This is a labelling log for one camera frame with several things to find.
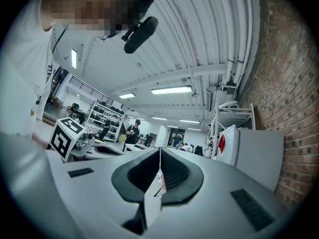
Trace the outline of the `white shelf rack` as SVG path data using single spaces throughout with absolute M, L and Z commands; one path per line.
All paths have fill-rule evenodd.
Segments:
M 256 130 L 255 111 L 252 103 L 248 108 L 240 108 L 236 101 L 215 105 L 212 120 L 208 124 L 205 157 L 213 159 L 217 155 L 220 134 L 233 125 L 237 128 L 247 125 L 249 129 Z

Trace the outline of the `black headset microphone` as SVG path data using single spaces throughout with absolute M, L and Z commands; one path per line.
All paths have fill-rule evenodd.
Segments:
M 158 19 L 154 16 L 143 19 L 154 1 L 155 0 L 133 0 L 133 4 L 129 7 L 128 30 L 121 37 L 125 42 L 125 53 L 133 54 L 155 33 L 159 24 Z

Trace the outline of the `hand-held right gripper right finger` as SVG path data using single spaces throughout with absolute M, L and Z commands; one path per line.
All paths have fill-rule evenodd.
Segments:
M 203 184 L 187 203 L 162 207 L 147 239 L 264 239 L 286 213 L 273 192 L 233 166 L 173 153 L 201 168 Z

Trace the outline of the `person's white shirt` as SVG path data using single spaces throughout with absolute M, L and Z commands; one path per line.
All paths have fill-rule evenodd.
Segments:
M 52 80 L 51 33 L 41 26 L 42 0 L 20 11 L 0 49 L 0 132 L 31 138 Z

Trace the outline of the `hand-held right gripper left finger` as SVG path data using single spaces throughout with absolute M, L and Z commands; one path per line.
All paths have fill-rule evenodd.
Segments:
M 54 151 L 47 151 L 51 172 L 57 190 L 85 239 L 161 239 L 160 199 L 150 193 L 145 205 L 147 216 L 138 203 L 122 198 L 113 186 L 114 171 L 129 162 L 135 164 L 144 158 L 155 158 L 159 170 L 158 148 L 131 152 L 118 157 L 63 163 Z

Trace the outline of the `grey refrigerator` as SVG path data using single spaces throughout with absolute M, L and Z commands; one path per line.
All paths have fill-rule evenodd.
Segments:
M 245 173 L 271 192 L 275 191 L 284 154 L 284 135 L 278 131 L 237 128 L 224 130 L 225 148 L 216 160 Z

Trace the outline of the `white shelves with black bags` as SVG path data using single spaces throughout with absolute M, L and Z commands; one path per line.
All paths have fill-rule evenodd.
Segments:
M 106 127 L 106 124 L 109 123 L 110 129 L 105 134 L 103 141 L 116 142 L 120 134 L 124 118 L 124 111 L 109 105 L 104 106 L 100 101 L 96 100 L 90 106 L 89 113 L 84 124 L 98 138 L 100 133 Z

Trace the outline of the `white table frame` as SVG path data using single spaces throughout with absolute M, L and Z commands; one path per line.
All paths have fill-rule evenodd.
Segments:
M 128 151 L 137 152 L 137 151 L 148 150 L 148 149 L 152 149 L 152 147 L 146 147 L 144 145 L 138 145 L 138 144 L 125 144 L 124 152 L 125 153 Z

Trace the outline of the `white ceiling pipes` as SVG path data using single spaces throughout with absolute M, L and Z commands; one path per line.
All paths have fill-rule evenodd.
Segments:
M 221 0 L 226 22 L 226 74 L 223 84 L 240 85 L 253 39 L 252 0 Z

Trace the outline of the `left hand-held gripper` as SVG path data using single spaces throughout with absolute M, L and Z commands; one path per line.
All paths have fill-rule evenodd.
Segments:
M 66 117 L 56 121 L 49 145 L 53 150 L 59 153 L 63 162 L 69 162 L 71 158 L 74 157 L 84 157 L 87 160 L 97 160 L 124 155 L 123 152 L 110 154 L 101 153 L 95 149 L 89 149 L 93 145 L 105 146 L 115 150 L 123 150 L 123 144 L 113 142 L 94 142 L 95 138 L 91 131 L 88 131 L 86 127 L 82 126 L 72 118 Z

